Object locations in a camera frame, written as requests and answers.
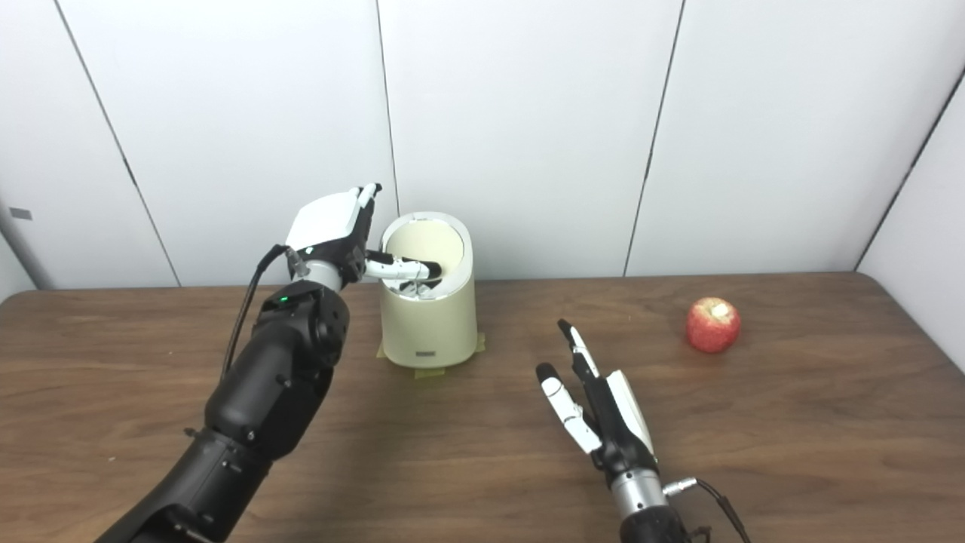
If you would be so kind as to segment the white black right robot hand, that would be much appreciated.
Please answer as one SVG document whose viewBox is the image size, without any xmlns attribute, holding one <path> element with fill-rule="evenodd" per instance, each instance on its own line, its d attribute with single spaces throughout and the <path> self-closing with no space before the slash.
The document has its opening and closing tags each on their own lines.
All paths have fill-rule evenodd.
<svg viewBox="0 0 965 543">
<path fill-rule="evenodd" d="M 628 471 L 658 472 L 658 460 L 647 423 L 623 371 L 603 376 L 581 334 L 567 320 L 558 320 L 571 351 L 571 368 L 582 385 L 589 409 L 584 409 L 548 362 L 535 368 L 540 388 L 569 436 L 608 483 Z"/>
</svg>

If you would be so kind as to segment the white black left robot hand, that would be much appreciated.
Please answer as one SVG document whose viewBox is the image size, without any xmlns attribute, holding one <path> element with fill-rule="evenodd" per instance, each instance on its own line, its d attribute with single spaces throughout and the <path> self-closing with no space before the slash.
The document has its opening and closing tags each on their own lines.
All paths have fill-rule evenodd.
<svg viewBox="0 0 965 543">
<path fill-rule="evenodd" d="M 363 278 L 438 281 L 438 262 L 368 250 L 379 183 L 318 198 L 301 207 L 287 234 L 286 260 L 292 281 L 311 281 L 340 292 Z"/>
</svg>

